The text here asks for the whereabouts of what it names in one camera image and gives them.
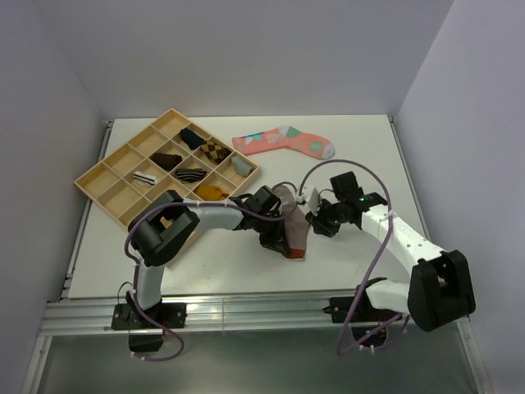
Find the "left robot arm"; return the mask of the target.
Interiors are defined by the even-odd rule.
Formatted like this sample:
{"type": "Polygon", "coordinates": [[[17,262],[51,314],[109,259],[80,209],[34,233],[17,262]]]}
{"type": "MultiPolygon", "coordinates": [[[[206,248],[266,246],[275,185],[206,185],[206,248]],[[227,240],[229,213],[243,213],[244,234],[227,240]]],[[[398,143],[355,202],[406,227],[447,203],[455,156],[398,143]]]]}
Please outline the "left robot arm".
{"type": "Polygon", "coordinates": [[[290,252],[281,201],[266,186],[255,194],[218,201],[183,198],[169,190],[154,200],[128,226],[125,254],[135,263],[128,291],[130,318],[142,328],[162,322],[161,284],[165,266],[189,243],[195,232],[253,230],[260,245],[280,254],[290,252]]]}

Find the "white sock with black stripes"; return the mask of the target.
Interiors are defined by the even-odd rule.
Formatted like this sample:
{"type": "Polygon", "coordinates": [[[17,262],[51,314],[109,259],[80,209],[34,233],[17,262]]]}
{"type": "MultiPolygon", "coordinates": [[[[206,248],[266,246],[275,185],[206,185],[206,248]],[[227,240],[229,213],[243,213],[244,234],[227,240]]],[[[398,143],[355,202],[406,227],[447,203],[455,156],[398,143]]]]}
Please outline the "white sock with black stripes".
{"type": "Polygon", "coordinates": [[[159,182],[159,178],[157,176],[141,171],[133,172],[132,177],[134,180],[137,180],[138,182],[141,182],[147,186],[155,186],[159,182]]]}

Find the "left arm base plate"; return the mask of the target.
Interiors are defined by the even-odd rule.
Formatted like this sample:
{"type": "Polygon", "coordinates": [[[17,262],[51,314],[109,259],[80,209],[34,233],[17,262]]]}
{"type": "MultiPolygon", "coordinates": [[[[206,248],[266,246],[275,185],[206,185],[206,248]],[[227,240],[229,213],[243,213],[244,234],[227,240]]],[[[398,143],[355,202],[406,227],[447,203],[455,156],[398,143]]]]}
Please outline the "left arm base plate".
{"type": "MultiPolygon", "coordinates": [[[[185,303],[158,303],[146,309],[145,314],[155,322],[167,328],[183,328],[186,319],[185,303]]],[[[129,331],[139,329],[156,328],[134,305],[118,304],[115,306],[112,316],[111,330],[129,331]]]]}

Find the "taupe sock with red stripes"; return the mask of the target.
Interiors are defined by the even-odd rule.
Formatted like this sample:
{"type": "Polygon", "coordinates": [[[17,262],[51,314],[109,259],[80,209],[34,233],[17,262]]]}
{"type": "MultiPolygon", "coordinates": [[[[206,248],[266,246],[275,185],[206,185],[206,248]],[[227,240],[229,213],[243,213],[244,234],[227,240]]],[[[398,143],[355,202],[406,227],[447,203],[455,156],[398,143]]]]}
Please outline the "taupe sock with red stripes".
{"type": "Polygon", "coordinates": [[[306,220],[305,214],[295,205],[295,196],[291,188],[287,185],[278,185],[273,189],[277,197],[288,196],[290,204],[283,207],[285,215],[285,233],[290,246],[290,252],[283,255],[287,259],[304,259],[307,250],[308,233],[310,224],[306,220]]]}

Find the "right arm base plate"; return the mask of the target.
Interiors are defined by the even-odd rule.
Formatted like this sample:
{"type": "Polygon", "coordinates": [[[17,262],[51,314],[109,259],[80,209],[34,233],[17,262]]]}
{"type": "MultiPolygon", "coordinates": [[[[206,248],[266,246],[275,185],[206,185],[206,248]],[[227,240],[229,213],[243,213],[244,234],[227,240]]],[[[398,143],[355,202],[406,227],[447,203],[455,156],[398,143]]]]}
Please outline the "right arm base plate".
{"type": "MultiPolygon", "coordinates": [[[[333,323],[343,323],[353,304],[354,296],[331,297],[329,305],[322,309],[324,314],[331,316],[333,323]]],[[[374,309],[366,295],[357,303],[356,310],[350,319],[351,323],[382,323],[396,316],[396,312],[388,309],[374,309]]]]}

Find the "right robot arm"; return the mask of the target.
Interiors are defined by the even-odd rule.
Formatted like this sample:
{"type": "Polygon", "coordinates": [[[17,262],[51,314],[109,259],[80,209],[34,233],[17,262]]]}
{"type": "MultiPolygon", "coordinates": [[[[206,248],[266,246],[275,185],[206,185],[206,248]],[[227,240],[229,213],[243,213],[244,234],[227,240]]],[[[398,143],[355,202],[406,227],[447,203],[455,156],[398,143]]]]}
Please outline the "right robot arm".
{"type": "Polygon", "coordinates": [[[409,275],[408,282],[366,273],[345,308],[346,320],[363,321],[409,316],[419,328],[431,332],[476,309],[468,261],[458,250],[446,251],[416,232],[376,192],[367,194],[353,172],[330,179],[334,203],[323,199],[317,189],[306,194],[306,215],[318,235],[335,236],[348,223],[380,241],[380,251],[390,251],[409,275]]]}

